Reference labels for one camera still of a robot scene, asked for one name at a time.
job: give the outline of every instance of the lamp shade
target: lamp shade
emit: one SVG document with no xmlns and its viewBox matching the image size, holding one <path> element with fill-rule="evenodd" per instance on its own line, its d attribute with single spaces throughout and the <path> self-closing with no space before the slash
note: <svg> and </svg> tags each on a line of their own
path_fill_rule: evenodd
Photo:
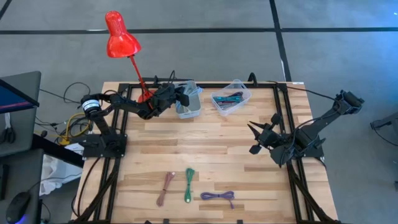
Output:
<svg viewBox="0 0 398 224">
<path fill-rule="evenodd" d="M 141 50 L 138 40 L 127 32 L 123 17 L 118 11 L 106 13 L 105 21 L 111 34 L 106 46 L 109 57 L 128 57 Z"/>
</svg>

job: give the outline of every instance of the clear plastic box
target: clear plastic box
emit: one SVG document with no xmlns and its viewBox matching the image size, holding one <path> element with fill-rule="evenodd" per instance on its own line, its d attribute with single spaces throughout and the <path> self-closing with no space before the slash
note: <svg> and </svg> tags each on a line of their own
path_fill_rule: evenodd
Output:
<svg viewBox="0 0 398 224">
<path fill-rule="evenodd" d="M 243 94 L 242 94 L 243 101 L 238 103 L 237 105 L 226 108 L 225 110 L 220 108 L 220 106 L 218 106 L 218 104 L 216 103 L 216 101 L 213 98 L 214 96 L 230 96 L 239 91 L 243 92 Z M 222 116 L 227 116 L 230 113 L 241 108 L 245 103 L 247 103 L 251 97 L 251 92 L 246 88 L 246 86 L 243 85 L 243 82 L 241 80 L 235 79 L 228 86 L 222 88 L 221 90 L 219 90 L 217 92 L 211 93 L 210 96 L 211 96 L 211 101 L 213 102 L 214 106 L 217 108 L 218 112 Z"/>
<path fill-rule="evenodd" d="M 201 104 L 199 98 L 199 91 L 194 81 L 186 81 L 176 83 L 176 85 L 185 85 L 184 94 L 189 96 L 189 106 L 182 106 L 179 101 L 175 104 L 175 111 L 180 119 L 192 118 L 200 115 Z"/>
</svg>

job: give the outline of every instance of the pink cable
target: pink cable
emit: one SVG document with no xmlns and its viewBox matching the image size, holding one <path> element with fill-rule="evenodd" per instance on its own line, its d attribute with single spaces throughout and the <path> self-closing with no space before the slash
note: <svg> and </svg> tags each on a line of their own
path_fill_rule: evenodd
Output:
<svg viewBox="0 0 398 224">
<path fill-rule="evenodd" d="M 159 207 L 163 206 L 164 197 L 166 195 L 167 187 L 169 187 L 169 184 L 170 184 L 170 182 L 172 181 L 172 179 L 174 177 L 175 177 L 175 172 L 168 172 L 166 174 L 166 178 L 164 180 L 163 190 L 160 193 L 160 196 L 159 196 L 159 198 L 156 201 L 157 206 L 159 206 Z"/>
</svg>

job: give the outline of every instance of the computer monitor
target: computer monitor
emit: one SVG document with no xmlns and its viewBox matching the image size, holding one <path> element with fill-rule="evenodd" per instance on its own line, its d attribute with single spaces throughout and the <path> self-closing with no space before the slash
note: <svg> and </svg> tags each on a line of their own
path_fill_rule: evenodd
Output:
<svg viewBox="0 0 398 224">
<path fill-rule="evenodd" d="M 0 114 L 36 106 L 39 106 L 39 102 L 0 79 Z"/>
</svg>

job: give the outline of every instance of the wooden tabletop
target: wooden tabletop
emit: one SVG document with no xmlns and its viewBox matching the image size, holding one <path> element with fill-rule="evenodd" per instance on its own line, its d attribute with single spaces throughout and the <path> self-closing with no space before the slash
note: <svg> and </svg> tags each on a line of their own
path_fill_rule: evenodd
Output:
<svg viewBox="0 0 398 224">
<path fill-rule="evenodd" d="M 103 92 L 117 90 L 119 84 L 106 82 Z M 302 84 L 288 85 L 305 88 Z M 161 223 L 164 218 L 169 218 L 171 223 L 236 223 L 239 219 L 244 223 L 295 223 L 286 168 L 280 169 L 268 150 L 258 155 L 249 153 L 256 142 L 246 124 L 248 121 L 270 122 L 276 113 L 272 89 L 251 88 L 252 97 L 248 103 L 227 117 L 220 116 L 211 103 L 210 93 L 217 90 L 203 90 L 201 114 L 195 118 L 179 119 L 174 106 L 159 118 L 150 120 L 129 113 L 127 150 L 121 160 L 112 223 L 144 223 L 146 220 Z M 140 94 L 140 89 L 134 89 L 132 99 L 136 100 Z M 312 118 L 306 92 L 289 89 L 289 98 L 296 126 Z M 286 116 L 282 93 L 280 100 Z M 112 114 L 106 117 L 108 124 L 111 118 Z M 85 162 L 78 194 L 94 160 Z M 103 160 L 97 163 L 88 179 L 81 211 L 98 191 Z M 311 158 L 304 158 L 303 163 L 310 193 L 326 214 L 337 219 L 325 168 Z M 191 186 L 193 200 L 185 203 L 185 169 L 188 167 L 196 172 Z M 158 207 L 156 200 L 168 171 L 177 175 L 170 183 L 164 206 Z M 227 200 L 203 201 L 200 198 L 202 192 L 228 190 L 235 192 L 234 210 Z M 303 198 L 299 195 L 305 218 Z M 103 202 L 102 218 L 107 202 L 108 194 Z"/>
</svg>

